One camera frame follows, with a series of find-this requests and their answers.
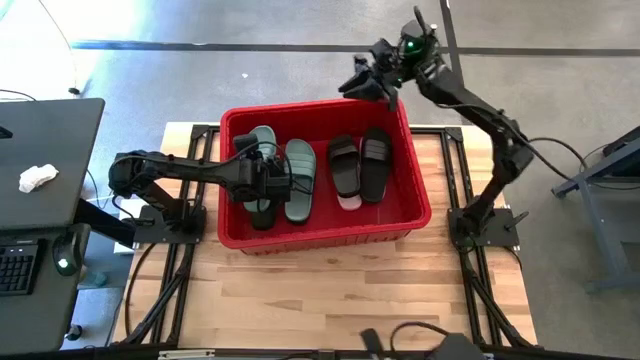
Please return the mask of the black keyboard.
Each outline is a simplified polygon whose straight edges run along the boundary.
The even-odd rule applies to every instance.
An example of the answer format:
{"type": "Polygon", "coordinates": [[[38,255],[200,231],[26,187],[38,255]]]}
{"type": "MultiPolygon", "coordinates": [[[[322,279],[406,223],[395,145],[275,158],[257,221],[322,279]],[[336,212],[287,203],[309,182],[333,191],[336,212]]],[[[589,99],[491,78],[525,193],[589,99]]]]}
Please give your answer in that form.
{"type": "Polygon", "coordinates": [[[42,239],[0,240],[0,297],[33,292],[43,250],[42,239]]]}

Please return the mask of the teal floor object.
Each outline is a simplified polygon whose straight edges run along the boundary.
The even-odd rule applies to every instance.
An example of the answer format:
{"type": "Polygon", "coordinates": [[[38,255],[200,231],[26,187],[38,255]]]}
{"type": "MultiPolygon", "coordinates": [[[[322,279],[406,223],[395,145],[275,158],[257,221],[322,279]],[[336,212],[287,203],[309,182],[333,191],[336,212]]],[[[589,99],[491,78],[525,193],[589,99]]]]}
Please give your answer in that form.
{"type": "Polygon", "coordinates": [[[80,288],[101,288],[108,282],[108,277],[103,272],[84,270],[80,275],[80,288]]]}

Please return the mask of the green slide sandal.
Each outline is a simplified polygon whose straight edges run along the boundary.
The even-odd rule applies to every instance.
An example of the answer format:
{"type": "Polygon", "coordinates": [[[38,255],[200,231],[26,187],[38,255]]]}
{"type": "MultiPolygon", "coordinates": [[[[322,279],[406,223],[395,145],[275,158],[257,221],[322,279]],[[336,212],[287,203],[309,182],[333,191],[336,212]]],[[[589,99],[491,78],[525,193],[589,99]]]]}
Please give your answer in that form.
{"type": "Polygon", "coordinates": [[[291,165],[293,188],[285,203],[285,215],[293,223],[305,223],[311,214],[316,175],[316,156],[311,145],[301,139],[290,140],[285,153],[291,165]]]}
{"type": "MultiPolygon", "coordinates": [[[[257,137],[259,142],[258,150],[261,152],[264,160],[268,160],[275,156],[276,147],[274,144],[276,143],[276,136],[273,129],[267,125],[261,125],[253,128],[250,131],[250,134],[254,134],[257,137]]],[[[269,206],[271,205],[271,201],[268,199],[260,199],[251,202],[245,202],[244,208],[252,213],[265,212],[269,206]]]]}

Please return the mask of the black desk foot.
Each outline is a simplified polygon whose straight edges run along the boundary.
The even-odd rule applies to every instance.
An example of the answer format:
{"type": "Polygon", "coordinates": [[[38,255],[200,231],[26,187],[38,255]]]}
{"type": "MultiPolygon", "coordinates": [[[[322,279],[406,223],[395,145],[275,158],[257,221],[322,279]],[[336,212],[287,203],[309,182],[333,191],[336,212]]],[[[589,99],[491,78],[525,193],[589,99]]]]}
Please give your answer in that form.
{"type": "Polygon", "coordinates": [[[79,199],[77,202],[74,222],[87,224],[93,231],[111,238],[122,246],[133,247],[135,235],[133,225],[119,220],[84,199],[79,199]]]}

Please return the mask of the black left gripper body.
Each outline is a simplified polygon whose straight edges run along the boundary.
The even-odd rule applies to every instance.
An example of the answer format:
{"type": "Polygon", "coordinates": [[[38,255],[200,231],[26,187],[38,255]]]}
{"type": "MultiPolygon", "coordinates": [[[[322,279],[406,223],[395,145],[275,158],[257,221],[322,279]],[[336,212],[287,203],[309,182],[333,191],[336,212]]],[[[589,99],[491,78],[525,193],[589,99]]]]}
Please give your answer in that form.
{"type": "Polygon", "coordinates": [[[285,151],[273,141],[259,141],[253,133],[235,136],[233,145],[236,154],[227,162],[238,165],[239,173],[227,183],[230,200],[288,202],[293,175],[285,151]]]}

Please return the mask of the dark grey desk panel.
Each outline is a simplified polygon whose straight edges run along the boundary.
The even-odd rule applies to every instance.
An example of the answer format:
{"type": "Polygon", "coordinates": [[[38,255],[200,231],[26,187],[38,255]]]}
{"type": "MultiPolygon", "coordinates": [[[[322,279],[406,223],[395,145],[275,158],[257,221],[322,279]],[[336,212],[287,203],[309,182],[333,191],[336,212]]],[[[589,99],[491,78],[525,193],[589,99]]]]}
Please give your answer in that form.
{"type": "Polygon", "coordinates": [[[105,107],[100,98],[0,103],[0,230],[72,223],[105,107]],[[53,165],[57,176],[30,193],[20,174],[53,165]]]}

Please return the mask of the white crumpled tissue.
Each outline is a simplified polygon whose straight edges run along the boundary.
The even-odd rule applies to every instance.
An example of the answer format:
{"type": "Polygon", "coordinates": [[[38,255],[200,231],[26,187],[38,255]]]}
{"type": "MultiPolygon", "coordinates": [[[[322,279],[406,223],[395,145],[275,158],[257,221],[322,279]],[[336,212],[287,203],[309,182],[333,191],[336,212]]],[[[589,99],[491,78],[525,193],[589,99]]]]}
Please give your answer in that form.
{"type": "Polygon", "coordinates": [[[30,193],[48,181],[53,180],[59,171],[51,164],[32,166],[20,174],[19,191],[30,193]]]}

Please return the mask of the black computer mouse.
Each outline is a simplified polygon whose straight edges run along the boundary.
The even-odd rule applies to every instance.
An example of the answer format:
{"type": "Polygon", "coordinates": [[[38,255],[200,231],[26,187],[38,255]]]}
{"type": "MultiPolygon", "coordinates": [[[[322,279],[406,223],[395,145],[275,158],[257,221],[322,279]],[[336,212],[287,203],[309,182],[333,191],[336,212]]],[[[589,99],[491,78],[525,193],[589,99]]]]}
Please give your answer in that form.
{"type": "Polygon", "coordinates": [[[81,270],[80,238],[75,232],[58,236],[52,245],[52,258],[57,272],[69,277],[81,270]]]}

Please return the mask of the black wide ribbed slide sandal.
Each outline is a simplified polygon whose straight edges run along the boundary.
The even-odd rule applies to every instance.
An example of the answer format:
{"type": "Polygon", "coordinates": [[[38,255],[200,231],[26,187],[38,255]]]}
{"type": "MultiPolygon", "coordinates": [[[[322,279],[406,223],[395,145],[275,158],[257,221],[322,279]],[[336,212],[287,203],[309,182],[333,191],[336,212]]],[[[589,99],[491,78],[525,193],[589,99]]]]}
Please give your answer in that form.
{"type": "Polygon", "coordinates": [[[255,230],[266,231],[271,229],[276,222],[276,212],[269,210],[265,212],[252,212],[251,225],[255,230]]]}

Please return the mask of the red plastic bin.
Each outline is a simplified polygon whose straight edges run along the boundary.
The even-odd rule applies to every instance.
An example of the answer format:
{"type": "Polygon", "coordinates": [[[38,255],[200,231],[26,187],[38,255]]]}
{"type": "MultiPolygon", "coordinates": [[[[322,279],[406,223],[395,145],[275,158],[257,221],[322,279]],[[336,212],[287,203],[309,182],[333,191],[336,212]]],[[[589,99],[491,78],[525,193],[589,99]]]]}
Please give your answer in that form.
{"type": "Polygon", "coordinates": [[[316,181],[309,220],[289,222],[284,208],[276,210],[275,225],[264,231],[251,225],[248,211],[219,193],[217,235],[230,249],[246,254],[269,254],[321,247],[394,241],[422,228],[431,219],[431,206],[407,114],[402,105],[390,111],[384,103],[333,99],[291,104],[241,107],[228,110],[220,121],[220,157],[235,154],[232,139],[259,125],[270,126],[277,142],[299,138],[311,145],[317,159],[316,181]],[[340,207],[329,163],[328,143],[348,134],[360,139],[379,127],[391,138],[392,164],[386,194],[378,204],[347,211],[340,207]]]}

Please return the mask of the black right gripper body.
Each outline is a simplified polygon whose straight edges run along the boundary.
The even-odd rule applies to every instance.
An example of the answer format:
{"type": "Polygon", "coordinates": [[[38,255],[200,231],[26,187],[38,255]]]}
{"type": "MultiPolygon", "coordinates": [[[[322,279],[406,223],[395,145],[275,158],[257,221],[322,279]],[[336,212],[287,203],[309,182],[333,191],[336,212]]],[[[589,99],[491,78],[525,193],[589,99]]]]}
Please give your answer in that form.
{"type": "Polygon", "coordinates": [[[418,66],[441,61],[436,30],[436,24],[411,20],[401,28],[395,45],[386,39],[378,40],[370,48],[374,71],[393,86],[413,80],[418,66]]]}

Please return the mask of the dark grey handheld device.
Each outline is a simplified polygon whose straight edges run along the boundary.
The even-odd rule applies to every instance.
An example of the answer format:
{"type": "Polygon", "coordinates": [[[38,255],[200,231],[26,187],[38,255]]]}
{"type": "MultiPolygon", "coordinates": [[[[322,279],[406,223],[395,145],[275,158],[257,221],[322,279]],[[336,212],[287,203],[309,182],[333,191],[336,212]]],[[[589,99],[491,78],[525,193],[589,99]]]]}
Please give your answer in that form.
{"type": "Polygon", "coordinates": [[[463,334],[452,333],[432,350],[426,360],[486,360],[486,357],[463,334]]]}

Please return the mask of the black table edge rail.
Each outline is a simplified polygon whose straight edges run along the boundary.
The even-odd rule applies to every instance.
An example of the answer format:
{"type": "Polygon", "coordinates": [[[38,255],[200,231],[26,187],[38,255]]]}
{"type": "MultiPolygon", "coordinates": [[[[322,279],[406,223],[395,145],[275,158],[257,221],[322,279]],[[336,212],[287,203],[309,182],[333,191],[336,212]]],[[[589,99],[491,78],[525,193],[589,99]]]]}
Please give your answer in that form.
{"type": "MultiPolygon", "coordinates": [[[[289,350],[289,349],[240,349],[210,348],[215,351],[213,360],[371,360],[366,350],[289,350]]],[[[518,349],[482,346],[479,348],[486,360],[632,360],[543,349],[518,349]]],[[[160,351],[177,350],[159,345],[112,345],[110,353],[120,360],[157,360],[160,351]]],[[[432,350],[386,351],[384,360],[426,360],[432,350]]]]}

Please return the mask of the black blurred bar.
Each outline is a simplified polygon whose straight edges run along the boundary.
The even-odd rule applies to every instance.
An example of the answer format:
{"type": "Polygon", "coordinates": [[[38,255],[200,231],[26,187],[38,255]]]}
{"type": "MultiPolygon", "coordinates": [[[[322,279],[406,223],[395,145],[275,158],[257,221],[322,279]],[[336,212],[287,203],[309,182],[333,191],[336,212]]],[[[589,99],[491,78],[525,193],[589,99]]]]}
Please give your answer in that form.
{"type": "Polygon", "coordinates": [[[371,360],[384,360],[385,350],[377,331],[373,328],[367,328],[360,332],[361,340],[364,344],[366,353],[371,360]]]}

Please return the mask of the grey metal cart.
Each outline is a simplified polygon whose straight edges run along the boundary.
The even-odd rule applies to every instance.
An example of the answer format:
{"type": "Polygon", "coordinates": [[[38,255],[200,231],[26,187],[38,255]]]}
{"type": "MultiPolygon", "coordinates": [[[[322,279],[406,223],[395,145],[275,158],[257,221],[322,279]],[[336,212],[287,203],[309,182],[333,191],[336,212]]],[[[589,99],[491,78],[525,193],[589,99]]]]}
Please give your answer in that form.
{"type": "Polygon", "coordinates": [[[577,191],[592,224],[606,276],[586,285],[590,293],[640,288],[640,262],[625,251],[640,251],[640,126],[604,145],[603,157],[552,189],[557,198],[577,191]]]}

